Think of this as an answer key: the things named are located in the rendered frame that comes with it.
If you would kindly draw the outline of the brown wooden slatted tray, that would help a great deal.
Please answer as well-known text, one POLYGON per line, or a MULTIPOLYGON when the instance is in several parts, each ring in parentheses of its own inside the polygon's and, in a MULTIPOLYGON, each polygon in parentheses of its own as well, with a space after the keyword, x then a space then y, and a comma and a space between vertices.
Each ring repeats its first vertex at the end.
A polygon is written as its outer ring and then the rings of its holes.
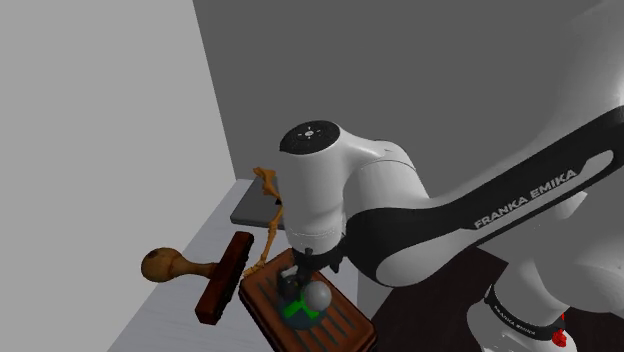
POLYGON ((314 281, 327 284, 332 301, 322 322, 308 330, 287 327, 277 312, 278 274, 294 264, 290 249, 244 278, 239 297, 275 352, 375 352, 377 333, 372 322, 322 273, 314 281))

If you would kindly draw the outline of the grey flat tablet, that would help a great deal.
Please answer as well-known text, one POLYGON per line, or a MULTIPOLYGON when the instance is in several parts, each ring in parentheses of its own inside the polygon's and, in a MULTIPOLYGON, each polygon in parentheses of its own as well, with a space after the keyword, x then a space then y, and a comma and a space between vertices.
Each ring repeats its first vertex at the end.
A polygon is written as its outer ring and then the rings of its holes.
POLYGON ((269 222, 277 215, 279 205, 272 195, 265 195, 264 180, 256 177, 230 215, 236 225, 269 228, 269 222))

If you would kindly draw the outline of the dark robot stand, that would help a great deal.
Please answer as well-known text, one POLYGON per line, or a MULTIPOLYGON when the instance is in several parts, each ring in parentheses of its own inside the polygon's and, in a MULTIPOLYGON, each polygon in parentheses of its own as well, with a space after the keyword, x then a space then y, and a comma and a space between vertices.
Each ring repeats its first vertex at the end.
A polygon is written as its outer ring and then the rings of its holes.
MULTIPOLYGON (((467 310, 506 266, 471 249, 425 281, 393 289, 372 318, 378 335, 374 352, 480 352, 467 325, 467 310)), ((578 352, 624 352, 624 319, 570 308, 565 320, 568 342, 578 352)))

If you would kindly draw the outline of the grey ball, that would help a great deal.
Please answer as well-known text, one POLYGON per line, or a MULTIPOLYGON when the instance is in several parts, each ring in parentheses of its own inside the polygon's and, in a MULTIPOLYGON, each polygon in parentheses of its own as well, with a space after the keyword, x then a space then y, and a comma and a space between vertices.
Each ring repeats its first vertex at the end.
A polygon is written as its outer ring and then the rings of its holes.
POLYGON ((309 310, 320 312, 331 304, 332 293, 324 282, 312 281, 303 290, 303 301, 309 310))

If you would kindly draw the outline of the dark disc with green cross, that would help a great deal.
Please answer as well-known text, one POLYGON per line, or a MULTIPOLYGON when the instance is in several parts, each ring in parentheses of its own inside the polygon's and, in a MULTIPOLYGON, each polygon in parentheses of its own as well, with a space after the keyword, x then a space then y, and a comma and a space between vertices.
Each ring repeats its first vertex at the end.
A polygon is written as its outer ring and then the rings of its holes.
POLYGON ((308 330, 319 325, 327 311, 310 310, 303 299, 286 301, 278 300, 277 312, 281 320, 295 330, 308 330))

